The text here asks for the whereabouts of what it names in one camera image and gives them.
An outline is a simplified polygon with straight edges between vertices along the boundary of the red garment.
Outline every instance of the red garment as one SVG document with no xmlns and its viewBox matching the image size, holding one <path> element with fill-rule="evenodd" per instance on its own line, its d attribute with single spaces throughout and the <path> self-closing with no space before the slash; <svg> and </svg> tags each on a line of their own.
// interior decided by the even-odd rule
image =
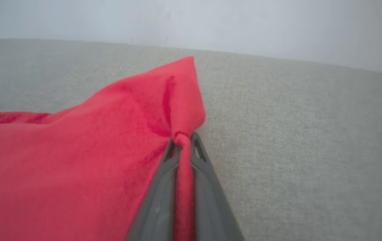
<svg viewBox="0 0 382 241">
<path fill-rule="evenodd" d="M 191 240 L 189 137 L 204 119 L 193 57 L 55 114 L 0 112 L 0 240 L 124 240 L 171 137 L 174 237 Z"/>
</svg>

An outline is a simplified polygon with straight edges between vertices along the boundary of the beige fabric surface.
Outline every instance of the beige fabric surface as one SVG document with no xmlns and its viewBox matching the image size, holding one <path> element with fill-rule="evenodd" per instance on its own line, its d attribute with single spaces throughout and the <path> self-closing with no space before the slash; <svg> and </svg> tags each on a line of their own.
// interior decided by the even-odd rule
<svg viewBox="0 0 382 241">
<path fill-rule="evenodd" d="M 55 112 L 193 55 L 198 130 L 246 240 L 382 241 L 382 73 L 231 53 L 0 39 L 0 111 Z"/>
</svg>

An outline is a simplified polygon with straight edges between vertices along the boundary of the red fabric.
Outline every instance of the red fabric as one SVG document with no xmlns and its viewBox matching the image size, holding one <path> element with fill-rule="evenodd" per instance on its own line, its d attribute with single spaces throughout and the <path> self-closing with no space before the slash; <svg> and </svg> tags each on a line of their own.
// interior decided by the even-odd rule
<svg viewBox="0 0 382 241">
<path fill-rule="evenodd" d="M 124 240 L 171 137 L 174 237 L 192 240 L 189 137 L 204 119 L 192 57 L 55 114 L 0 112 L 0 240 Z"/>
</svg>

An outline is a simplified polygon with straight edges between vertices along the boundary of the gray textile surface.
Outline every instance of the gray textile surface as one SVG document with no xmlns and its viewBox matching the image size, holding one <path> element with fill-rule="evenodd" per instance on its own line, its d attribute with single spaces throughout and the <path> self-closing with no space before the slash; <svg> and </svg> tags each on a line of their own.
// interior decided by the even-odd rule
<svg viewBox="0 0 382 241">
<path fill-rule="evenodd" d="M 0 111 L 55 112 L 194 55 L 199 129 L 246 240 L 382 241 L 382 74 L 231 53 L 0 40 Z"/>
</svg>

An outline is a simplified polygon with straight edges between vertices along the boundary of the white background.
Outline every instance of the white background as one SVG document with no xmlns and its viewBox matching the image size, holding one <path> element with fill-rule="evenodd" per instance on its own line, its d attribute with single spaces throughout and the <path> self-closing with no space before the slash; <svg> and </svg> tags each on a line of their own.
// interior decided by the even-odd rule
<svg viewBox="0 0 382 241">
<path fill-rule="evenodd" d="M 0 38 L 204 49 L 382 72 L 382 0 L 0 0 Z"/>
</svg>

